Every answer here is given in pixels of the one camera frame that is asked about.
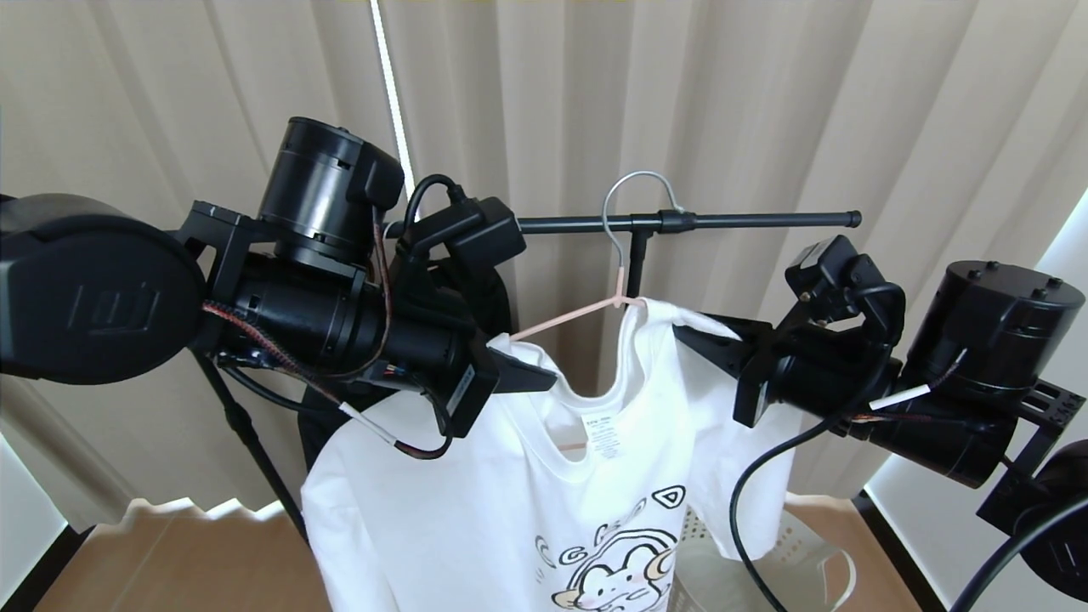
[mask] text on shirt tag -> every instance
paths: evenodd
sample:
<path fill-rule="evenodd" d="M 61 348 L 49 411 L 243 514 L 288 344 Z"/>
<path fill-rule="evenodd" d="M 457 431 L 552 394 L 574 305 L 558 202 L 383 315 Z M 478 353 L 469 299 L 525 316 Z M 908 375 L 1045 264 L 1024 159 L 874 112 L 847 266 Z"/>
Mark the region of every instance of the text on shirt tag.
<path fill-rule="evenodd" d="M 606 460 L 620 455 L 619 432 L 616 430 L 616 415 L 596 414 L 582 417 L 589 445 Z"/>

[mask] wall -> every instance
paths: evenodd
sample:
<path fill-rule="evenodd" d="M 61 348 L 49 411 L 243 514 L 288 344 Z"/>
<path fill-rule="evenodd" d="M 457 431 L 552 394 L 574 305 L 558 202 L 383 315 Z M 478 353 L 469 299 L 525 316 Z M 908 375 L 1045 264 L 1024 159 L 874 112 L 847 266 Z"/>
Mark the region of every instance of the wall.
<path fill-rule="evenodd" d="M 0 436 L 0 604 L 66 523 Z"/>
<path fill-rule="evenodd" d="M 1088 292 L 1088 267 L 1084 261 L 1088 261 L 1088 194 L 1036 268 Z M 1088 393 L 1084 378 L 1085 346 L 1088 346 L 1088 313 L 1081 310 L 1043 378 L 1081 395 Z M 1074 419 L 1056 448 L 1088 438 L 1085 413 L 1088 411 Z M 1022 423 L 1013 439 L 1013 450 L 1019 452 L 1033 432 L 1034 427 Z M 975 516 L 1002 473 L 998 469 L 986 486 L 972 490 L 892 457 L 866 487 L 945 605 L 955 600 L 975 571 L 1004 540 L 1001 533 Z M 1051 589 L 1017 558 L 986 590 L 976 610 L 1062 612 L 1083 611 L 1085 604 Z"/>

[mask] white plastic basket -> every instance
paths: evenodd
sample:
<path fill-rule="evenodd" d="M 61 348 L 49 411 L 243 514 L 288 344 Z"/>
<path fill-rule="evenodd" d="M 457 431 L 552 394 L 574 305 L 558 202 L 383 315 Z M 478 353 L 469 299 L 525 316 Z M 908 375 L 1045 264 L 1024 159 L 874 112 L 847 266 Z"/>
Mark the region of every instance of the white plastic basket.
<path fill-rule="evenodd" d="M 843 592 L 832 597 L 825 567 L 838 554 L 845 558 L 850 578 Z M 669 612 L 771 611 L 744 564 L 718 554 L 706 526 L 690 509 L 676 563 Z M 790 612 L 834 612 L 854 592 L 857 583 L 854 560 L 787 511 L 782 512 L 775 548 L 756 561 L 755 566 Z"/>

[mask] beige curtain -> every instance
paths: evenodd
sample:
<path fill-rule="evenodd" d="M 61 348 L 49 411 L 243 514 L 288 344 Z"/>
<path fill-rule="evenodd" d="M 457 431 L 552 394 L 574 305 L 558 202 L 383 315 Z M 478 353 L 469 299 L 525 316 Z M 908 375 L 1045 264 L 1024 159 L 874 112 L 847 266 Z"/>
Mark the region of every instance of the beige curtain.
<path fill-rule="evenodd" d="M 636 169 L 701 213 L 865 215 L 654 238 L 644 293 L 690 308 L 777 320 L 786 264 L 842 232 L 906 290 L 913 330 L 947 262 L 1035 265 L 1088 186 L 1088 1 L 380 8 L 417 175 L 521 216 L 594 215 Z M 82 193 L 162 227 L 194 198 L 254 212 L 293 114 L 396 150 L 368 2 L 4 3 L 0 102 L 5 193 Z M 635 181 L 617 208 L 662 194 Z M 503 270 L 520 322 L 599 298 L 606 245 L 531 236 Z M 584 391 L 610 382 L 616 317 L 540 338 Z M 5 437 L 76 526 L 133 497 L 271 499 L 187 355 L 109 387 L 2 390 Z M 297 486 L 292 418 L 234 390 Z M 793 488 L 850 495 L 882 460 L 819 440 Z"/>

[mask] baseboard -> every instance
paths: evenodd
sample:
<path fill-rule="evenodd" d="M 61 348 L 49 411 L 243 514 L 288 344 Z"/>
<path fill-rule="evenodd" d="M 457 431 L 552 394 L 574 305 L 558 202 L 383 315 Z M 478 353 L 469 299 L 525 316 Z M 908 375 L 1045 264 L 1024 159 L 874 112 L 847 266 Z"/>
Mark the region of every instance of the baseboard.
<path fill-rule="evenodd" d="M 53 586 L 57 577 L 61 575 L 69 561 L 72 561 L 89 535 L 90 529 L 77 534 L 72 527 L 65 526 L 53 543 L 49 546 L 49 550 L 30 570 L 30 573 L 23 578 L 15 592 L 11 593 L 3 608 L 0 608 L 0 612 L 26 612 L 37 608 L 38 602 L 49 591 L 49 587 Z"/>
<path fill-rule="evenodd" d="M 911 595 L 918 602 L 918 608 L 922 608 L 922 612 L 948 612 L 940 598 L 937 597 L 937 591 L 934 590 L 932 585 L 926 579 L 925 574 L 922 573 L 922 570 L 914 562 L 914 558 L 903 547 L 903 542 L 900 541 L 899 536 L 895 535 L 895 531 L 888 524 L 880 510 L 873 503 L 868 493 L 862 491 L 860 495 L 853 499 L 853 502 L 854 507 L 857 509 L 858 514 L 862 515 L 862 518 L 868 526 L 869 531 L 873 533 L 873 536 L 877 539 L 877 542 L 883 549 L 885 554 L 888 555 L 892 565 L 895 566 L 895 572 L 903 578 L 906 588 L 911 590 Z"/>

